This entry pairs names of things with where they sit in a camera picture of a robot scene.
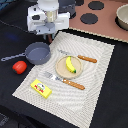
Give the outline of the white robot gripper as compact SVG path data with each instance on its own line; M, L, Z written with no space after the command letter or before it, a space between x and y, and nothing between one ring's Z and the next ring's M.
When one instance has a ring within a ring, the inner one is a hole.
M67 29L70 13L59 14L58 9L58 0L37 0L36 5L28 8L28 31L37 35L49 35Z

